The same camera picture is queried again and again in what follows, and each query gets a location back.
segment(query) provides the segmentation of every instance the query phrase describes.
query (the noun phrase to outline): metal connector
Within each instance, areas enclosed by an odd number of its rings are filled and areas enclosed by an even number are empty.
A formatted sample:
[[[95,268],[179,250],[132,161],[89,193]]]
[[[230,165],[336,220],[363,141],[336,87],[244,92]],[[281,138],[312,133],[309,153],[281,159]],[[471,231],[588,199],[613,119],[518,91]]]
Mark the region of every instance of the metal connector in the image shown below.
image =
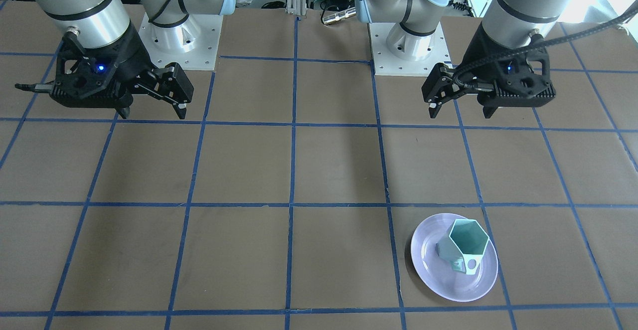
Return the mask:
[[[331,25],[335,22],[341,21],[342,19],[347,19],[357,15],[357,9],[355,7],[351,7],[349,9],[342,10],[337,13],[333,13],[322,18],[324,25]]]

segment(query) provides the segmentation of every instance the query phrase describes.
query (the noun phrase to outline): cup handle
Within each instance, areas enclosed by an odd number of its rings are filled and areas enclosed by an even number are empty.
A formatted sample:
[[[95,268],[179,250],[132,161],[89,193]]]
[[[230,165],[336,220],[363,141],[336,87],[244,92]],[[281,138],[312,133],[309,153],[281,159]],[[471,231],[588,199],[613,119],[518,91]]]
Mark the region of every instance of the cup handle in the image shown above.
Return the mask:
[[[463,265],[465,266],[465,274],[474,275],[477,273],[479,264],[483,255],[463,255]]]

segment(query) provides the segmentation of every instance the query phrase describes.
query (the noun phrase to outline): mint green cup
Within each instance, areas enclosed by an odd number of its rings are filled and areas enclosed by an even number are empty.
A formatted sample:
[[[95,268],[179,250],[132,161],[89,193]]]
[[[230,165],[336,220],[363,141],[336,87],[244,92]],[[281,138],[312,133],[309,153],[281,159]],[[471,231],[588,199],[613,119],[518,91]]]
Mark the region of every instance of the mint green cup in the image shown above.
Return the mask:
[[[437,252],[454,271],[474,275],[488,242],[487,233],[476,220],[456,219],[437,243]]]

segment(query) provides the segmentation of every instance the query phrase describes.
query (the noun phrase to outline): round plate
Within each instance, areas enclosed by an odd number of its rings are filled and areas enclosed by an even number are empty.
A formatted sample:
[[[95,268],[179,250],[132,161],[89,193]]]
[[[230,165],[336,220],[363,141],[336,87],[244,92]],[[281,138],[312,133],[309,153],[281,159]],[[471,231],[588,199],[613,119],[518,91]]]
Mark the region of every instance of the round plate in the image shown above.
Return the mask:
[[[451,213],[435,214],[417,226],[412,235],[410,252],[417,274],[433,292],[445,299],[467,302],[482,298],[496,283],[498,259],[490,239],[476,274],[465,275],[452,270],[450,263],[439,258],[437,242],[455,219],[467,219]]]

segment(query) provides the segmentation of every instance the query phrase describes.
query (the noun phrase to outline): white mounting plate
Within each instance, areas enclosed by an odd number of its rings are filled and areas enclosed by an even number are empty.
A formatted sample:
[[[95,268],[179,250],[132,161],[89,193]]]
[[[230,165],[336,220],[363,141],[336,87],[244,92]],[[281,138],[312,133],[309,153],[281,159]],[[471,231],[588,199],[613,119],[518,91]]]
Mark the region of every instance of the white mounting plate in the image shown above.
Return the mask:
[[[158,50],[151,39],[149,17],[144,14],[140,26],[140,38],[151,56],[155,66],[164,67],[171,62],[177,62],[182,69],[189,71],[214,71],[221,34],[221,22],[224,17],[218,14],[192,14],[191,17],[200,25],[201,36],[195,41],[197,45],[187,53],[166,53]]]
[[[418,62],[399,59],[386,46],[385,39],[394,23],[370,23],[369,25],[374,73],[378,76],[428,76],[438,62],[452,63],[440,23],[432,34],[432,50],[428,58]]]

